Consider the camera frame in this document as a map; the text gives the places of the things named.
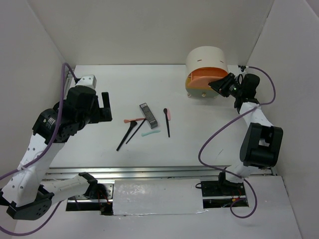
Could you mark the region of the round cream drawer organizer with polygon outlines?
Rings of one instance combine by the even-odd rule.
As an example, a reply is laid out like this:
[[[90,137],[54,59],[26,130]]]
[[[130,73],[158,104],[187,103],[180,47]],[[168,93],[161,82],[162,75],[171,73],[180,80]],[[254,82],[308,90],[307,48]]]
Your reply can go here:
[[[224,52],[214,46],[193,49],[186,58],[185,89],[193,98],[215,98],[218,93],[208,85],[228,75]]]

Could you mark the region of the grey makeup box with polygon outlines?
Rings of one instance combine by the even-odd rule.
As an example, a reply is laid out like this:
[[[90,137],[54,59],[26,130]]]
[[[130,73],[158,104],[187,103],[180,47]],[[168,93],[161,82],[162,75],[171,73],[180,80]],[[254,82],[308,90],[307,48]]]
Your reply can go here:
[[[151,129],[158,127],[158,121],[156,120],[153,112],[147,103],[143,103],[139,105],[140,110],[142,111],[146,121],[148,122]]]

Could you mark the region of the mint green makeup spatula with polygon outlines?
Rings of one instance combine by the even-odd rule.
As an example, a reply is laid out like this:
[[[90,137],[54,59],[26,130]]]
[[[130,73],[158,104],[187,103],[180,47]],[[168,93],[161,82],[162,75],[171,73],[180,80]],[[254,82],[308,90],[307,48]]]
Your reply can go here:
[[[147,135],[150,135],[150,134],[154,134],[154,133],[160,133],[161,130],[153,130],[153,131],[149,131],[149,132],[146,132],[146,133],[141,133],[141,136],[144,137],[144,136],[147,136]]]

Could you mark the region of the pink makeup spatula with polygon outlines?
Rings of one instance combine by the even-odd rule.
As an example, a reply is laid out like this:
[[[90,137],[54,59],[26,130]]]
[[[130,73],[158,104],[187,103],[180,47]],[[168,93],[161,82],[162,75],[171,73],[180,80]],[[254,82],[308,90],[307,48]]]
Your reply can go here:
[[[169,109],[167,109],[166,115],[167,115],[167,119],[168,119],[168,120],[171,120],[171,116],[170,116],[170,111],[169,111]]]

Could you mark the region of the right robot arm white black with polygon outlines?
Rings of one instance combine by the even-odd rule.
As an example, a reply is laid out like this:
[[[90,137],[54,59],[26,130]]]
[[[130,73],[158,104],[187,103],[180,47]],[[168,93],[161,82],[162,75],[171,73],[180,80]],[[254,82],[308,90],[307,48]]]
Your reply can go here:
[[[257,75],[235,77],[232,73],[208,83],[219,95],[234,97],[234,108],[247,125],[239,152],[240,162],[218,175],[216,189],[225,196],[240,196],[245,178],[260,169],[274,167],[278,161],[283,130],[270,123],[262,112],[255,97],[259,84]]]

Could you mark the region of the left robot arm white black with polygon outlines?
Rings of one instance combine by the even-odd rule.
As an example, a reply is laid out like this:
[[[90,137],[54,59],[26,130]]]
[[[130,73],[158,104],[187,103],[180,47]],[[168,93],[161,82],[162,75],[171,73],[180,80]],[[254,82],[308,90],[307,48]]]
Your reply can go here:
[[[87,172],[71,179],[43,182],[51,162],[68,139],[87,124],[112,120],[109,94],[102,93],[99,106],[96,91],[86,86],[68,90],[67,97],[37,118],[27,151],[10,181],[0,191],[0,203],[15,220],[41,218],[51,205],[73,196],[96,199],[103,188]]]

